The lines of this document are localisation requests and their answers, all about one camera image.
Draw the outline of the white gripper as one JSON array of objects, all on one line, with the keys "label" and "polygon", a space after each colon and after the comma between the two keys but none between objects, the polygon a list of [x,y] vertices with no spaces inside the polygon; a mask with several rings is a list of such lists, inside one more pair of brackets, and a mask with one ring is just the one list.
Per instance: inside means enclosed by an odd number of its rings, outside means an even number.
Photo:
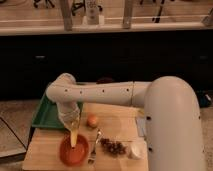
[{"label": "white gripper", "polygon": [[65,128],[75,130],[79,127],[80,108],[76,102],[57,102],[58,118]]}]

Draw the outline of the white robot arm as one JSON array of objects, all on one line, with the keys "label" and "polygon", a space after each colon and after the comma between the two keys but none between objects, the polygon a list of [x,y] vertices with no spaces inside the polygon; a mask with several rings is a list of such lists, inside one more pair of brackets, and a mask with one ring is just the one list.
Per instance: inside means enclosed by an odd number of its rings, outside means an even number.
[{"label": "white robot arm", "polygon": [[46,89],[60,115],[78,115],[79,102],[142,108],[149,171],[206,171],[199,103],[183,79],[79,85],[63,73]]}]

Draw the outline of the dark red object behind arm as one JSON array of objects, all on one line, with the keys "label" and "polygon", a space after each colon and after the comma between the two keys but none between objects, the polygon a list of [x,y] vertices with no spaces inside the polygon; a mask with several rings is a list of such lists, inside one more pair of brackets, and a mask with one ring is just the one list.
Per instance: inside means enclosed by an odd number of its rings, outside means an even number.
[{"label": "dark red object behind arm", "polygon": [[106,83],[113,83],[114,79],[109,78],[109,77],[103,77],[97,80],[97,84],[106,84]]}]

